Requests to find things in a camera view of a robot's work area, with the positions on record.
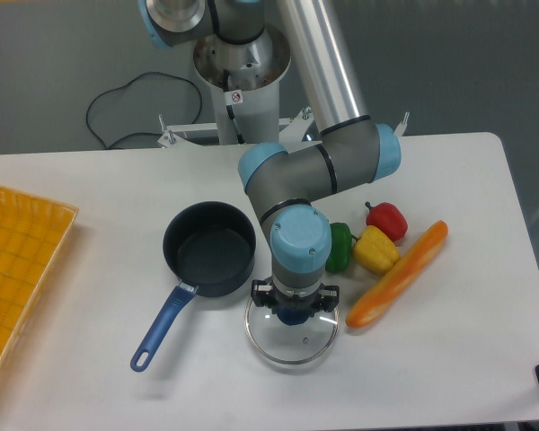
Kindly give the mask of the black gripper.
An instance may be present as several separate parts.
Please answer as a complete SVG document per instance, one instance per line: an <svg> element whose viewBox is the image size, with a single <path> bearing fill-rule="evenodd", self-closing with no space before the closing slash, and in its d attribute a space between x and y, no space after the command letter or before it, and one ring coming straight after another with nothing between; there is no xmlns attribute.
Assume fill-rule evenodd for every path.
<svg viewBox="0 0 539 431"><path fill-rule="evenodd" d="M333 312L340 300L340 288L320 284L314 290L285 289L273 285L271 278L254 279L251 299L257 308L266 308L272 313L284 310L313 314Z"/></svg>

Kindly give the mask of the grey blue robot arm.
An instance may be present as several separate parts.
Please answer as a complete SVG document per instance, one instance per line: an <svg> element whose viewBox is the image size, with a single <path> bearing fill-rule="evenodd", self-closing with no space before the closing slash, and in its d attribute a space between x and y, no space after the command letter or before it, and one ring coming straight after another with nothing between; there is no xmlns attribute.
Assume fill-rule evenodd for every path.
<svg viewBox="0 0 539 431"><path fill-rule="evenodd" d="M281 1L281 29L261 1L142 1L159 46L194 44L221 144L248 144L238 171L272 255L272 273L252 300L282 320L329 312L339 291L322 278L331 230L313 202L386 177L401 148L367 106L330 1ZM321 140L297 152L278 141L279 83L296 65Z"/></svg>

